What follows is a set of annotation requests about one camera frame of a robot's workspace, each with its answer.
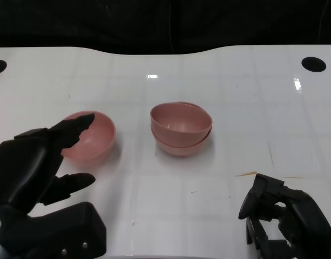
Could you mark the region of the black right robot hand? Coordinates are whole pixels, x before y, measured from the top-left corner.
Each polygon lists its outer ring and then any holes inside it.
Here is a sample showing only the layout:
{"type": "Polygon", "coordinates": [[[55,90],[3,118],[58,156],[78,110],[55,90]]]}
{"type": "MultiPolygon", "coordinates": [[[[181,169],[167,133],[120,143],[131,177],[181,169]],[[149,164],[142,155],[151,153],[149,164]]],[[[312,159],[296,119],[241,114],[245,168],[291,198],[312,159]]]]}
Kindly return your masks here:
{"type": "Polygon", "coordinates": [[[314,199],[281,180],[256,174],[239,219],[258,258],[331,258],[331,226],[314,199]],[[282,240],[268,238],[261,221],[278,220],[282,240]]]}

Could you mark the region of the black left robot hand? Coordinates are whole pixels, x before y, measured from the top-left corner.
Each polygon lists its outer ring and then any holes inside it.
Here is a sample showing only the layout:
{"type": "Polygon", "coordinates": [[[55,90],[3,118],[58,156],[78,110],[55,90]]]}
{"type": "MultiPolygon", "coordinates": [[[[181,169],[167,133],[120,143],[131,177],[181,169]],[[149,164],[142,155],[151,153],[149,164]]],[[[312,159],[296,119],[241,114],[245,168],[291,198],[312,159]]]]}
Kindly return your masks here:
{"type": "Polygon", "coordinates": [[[38,128],[0,144],[0,206],[23,214],[37,203],[49,205],[93,184],[89,173],[57,177],[62,150],[74,146],[94,121],[94,114],[63,120],[51,128],[38,128]]]}

